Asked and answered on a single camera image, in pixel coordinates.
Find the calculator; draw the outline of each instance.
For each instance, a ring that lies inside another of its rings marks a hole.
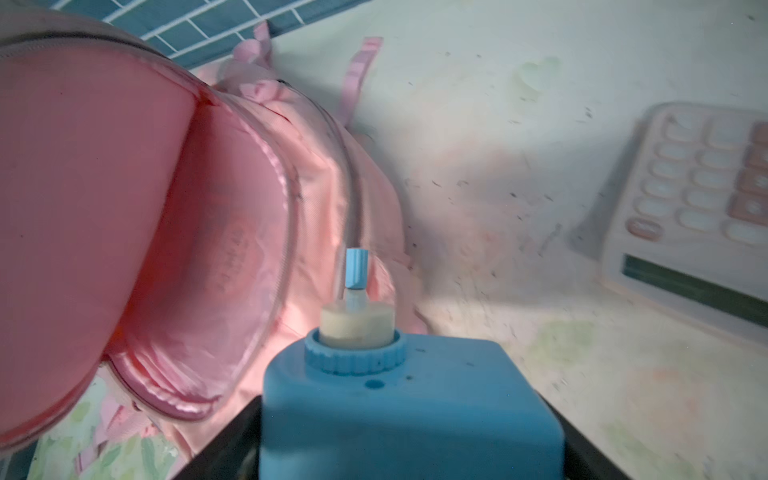
[[[768,351],[768,114],[656,110],[607,232],[601,279]]]

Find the small hole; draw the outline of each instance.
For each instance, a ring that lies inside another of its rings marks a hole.
[[[384,382],[381,380],[369,380],[366,382],[366,388],[371,390],[383,389]]]

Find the green leaf pattern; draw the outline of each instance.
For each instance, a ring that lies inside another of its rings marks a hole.
[[[92,443],[106,392],[103,380],[94,379],[69,415],[38,440],[29,470],[30,480],[165,479],[178,452],[162,435],[145,439],[134,435],[124,442],[108,445],[101,457],[81,475],[74,473],[74,459]]]

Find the tile wall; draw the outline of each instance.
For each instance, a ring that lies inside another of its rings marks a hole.
[[[98,18],[141,37],[185,68],[228,55],[253,26],[267,20],[272,36],[368,0],[34,0]]]

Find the ribbed blue ring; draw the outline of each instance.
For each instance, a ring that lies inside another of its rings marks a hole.
[[[325,346],[319,341],[319,329],[304,339],[304,359],[308,366],[331,375],[361,376],[391,370],[406,360],[406,338],[395,330],[395,340],[387,346],[370,350],[344,350]]]

